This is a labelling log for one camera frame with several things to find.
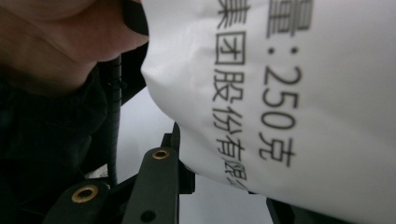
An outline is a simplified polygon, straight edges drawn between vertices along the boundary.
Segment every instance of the wrinkled plastic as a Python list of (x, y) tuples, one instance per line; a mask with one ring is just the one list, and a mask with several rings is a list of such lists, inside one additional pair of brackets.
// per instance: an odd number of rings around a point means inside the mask
[(199, 175), (396, 219), (396, 2), (144, 1), (150, 95)]

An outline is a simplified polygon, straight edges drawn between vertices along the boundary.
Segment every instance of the dark fabric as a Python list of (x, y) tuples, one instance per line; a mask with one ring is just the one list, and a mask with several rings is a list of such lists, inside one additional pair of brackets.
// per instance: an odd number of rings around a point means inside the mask
[(3, 210), (8, 203), (26, 207), (76, 179), (106, 111), (96, 68), (76, 94), (64, 98), (0, 82), (0, 221), (14, 214), (12, 207)]

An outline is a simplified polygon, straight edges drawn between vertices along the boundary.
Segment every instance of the white surface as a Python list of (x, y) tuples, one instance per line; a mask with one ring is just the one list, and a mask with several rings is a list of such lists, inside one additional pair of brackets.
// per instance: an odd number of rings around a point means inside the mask
[[(249, 5), (246, 23), (218, 26), (221, 3), (240, 7), (237, 3), (243, 2)], [(309, 9), (300, 4), (313, 2), (310, 29), (267, 38), (269, 14), (274, 14), (270, 2), (283, 2), (285, 11), (287, 6), (293, 12), (305, 8), (305, 13)], [(180, 159), (186, 165), (227, 183), (236, 175), (225, 160), (239, 162), (247, 176), (239, 180), (251, 191), (351, 222), (395, 222), (396, 1), (148, 0), (143, 4), (150, 43), (142, 71), (154, 101), (183, 132)], [(283, 25), (300, 22), (286, 19)], [(237, 32), (246, 35), (245, 64), (218, 64), (218, 58), (230, 60), (226, 53), (217, 57), (221, 49), (242, 52)], [(232, 35), (226, 39), (229, 47), (225, 37), (219, 38), (225, 34)], [(292, 54), (294, 47), (298, 53)], [(275, 53), (269, 54), (270, 48)], [(266, 83), (268, 67), (285, 80), (294, 80), (299, 68), (302, 78), (288, 84), (269, 76)], [(216, 84), (226, 85), (216, 81), (222, 78), (217, 70), (244, 73), (243, 82), (233, 83), (244, 91), (243, 100), (215, 99)], [(282, 103), (266, 104), (262, 99), (266, 90), (270, 90), (267, 101)], [(285, 92), (289, 96), (282, 98)], [(298, 105), (291, 93), (298, 95)], [(240, 118), (213, 110), (228, 106)], [(269, 112), (287, 113), (295, 126), (268, 125), (290, 122), (280, 116), (263, 122), (262, 116)], [(241, 132), (217, 128), (214, 123), (221, 122), (215, 113), (229, 122), (236, 119), (239, 125), (231, 122), (232, 129)], [(266, 158), (261, 158), (263, 148), (269, 150), (271, 144), (266, 145), (259, 133), (267, 142), (277, 141), (272, 157), (264, 152)], [(219, 140), (226, 136), (240, 140), (240, 160), (221, 152)], [(281, 161), (276, 157), (289, 139), (294, 155), (287, 166), (286, 154), (281, 154)]]
[[(117, 154), (119, 182), (138, 173), (145, 153), (159, 147), (174, 122), (165, 116), (143, 89), (121, 109)], [(196, 192), (180, 195), (180, 224), (272, 224), (261, 195), (249, 195), (202, 176)]]

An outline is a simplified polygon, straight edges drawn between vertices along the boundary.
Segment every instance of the chinese character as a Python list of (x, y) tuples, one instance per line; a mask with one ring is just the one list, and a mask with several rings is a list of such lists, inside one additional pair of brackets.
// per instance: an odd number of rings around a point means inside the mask
[(272, 141), (269, 142), (265, 140), (264, 136), (262, 136), (262, 133), (260, 133), (260, 139), (265, 145), (268, 146), (268, 148), (260, 148), (260, 157), (262, 157), (262, 159), (267, 160), (267, 158), (264, 156), (264, 153), (271, 155), (271, 159), (274, 161), (283, 162), (283, 160), (286, 158), (286, 165), (290, 167), (290, 158), (295, 156), (295, 154), (291, 151), (293, 144), (291, 138), (289, 138), (287, 143), (279, 139), (272, 139)]
[(218, 147), (219, 153), (235, 158), (237, 156), (237, 159), (241, 161), (241, 150), (245, 150), (241, 146), (241, 141), (238, 139), (237, 142), (233, 141), (233, 139), (230, 138), (230, 136), (227, 135), (227, 140), (216, 140), (217, 142), (221, 143), (221, 147)]
[(247, 173), (245, 171), (245, 166), (237, 161), (227, 161), (224, 159), (225, 173), (238, 178), (247, 180)]
[(219, 14), (222, 15), (222, 20), (218, 25), (218, 29), (223, 26), (227, 28), (233, 26), (235, 23), (243, 23), (247, 21), (248, 0), (219, 0), (222, 10)]
[(233, 185), (236, 188), (239, 189), (248, 189), (245, 185), (243, 185), (239, 180), (232, 180), (230, 177), (227, 177), (228, 182), (230, 182), (231, 185)]
[(217, 34), (216, 64), (245, 64), (245, 32)]
[(213, 101), (216, 101), (218, 96), (227, 102), (231, 99), (231, 104), (234, 100), (242, 100), (244, 90), (235, 85), (244, 83), (245, 74), (241, 72), (223, 72), (220, 70), (215, 70), (215, 72), (217, 73), (214, 77), (216, 94), (213, 97)]
[[(223, 117), (225, 115), (225, 119), (221, 119), (218, 116), (218, 114), (223, 115)], [(218, 122), (214, 122), (216, 128), (229, 132), (230, 134), (242, 132), (241, 129), (242, 124), (236, 121), (236, 119), (241, 119), (242, 115), (236, 113), (229, 106), (227, 106), (227, 110), (213, 109), (213, 117), (215, 117), (216, 121), (218, 121)]]
[(273, 34), (309, 30), (314, 0), (270, 0), (267, 38)]

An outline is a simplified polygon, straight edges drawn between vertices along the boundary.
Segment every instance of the brass ring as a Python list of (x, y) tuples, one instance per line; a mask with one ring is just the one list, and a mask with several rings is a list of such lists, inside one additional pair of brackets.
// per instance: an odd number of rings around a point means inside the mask
[(98, 192), (98, 187), (96, 187), (95, 185), (84, 186), (74, 192), (72, 196), (72, 201), (74, 203), (88, 202), (93, 199), (98, 194)]
[(169, 152), (167, 150), (160, 149), (160, 150), (155, 151), (152, 154), (152, 157), (155, 160), (163, 160), (163, 159), (166, 159), (169, 157)]

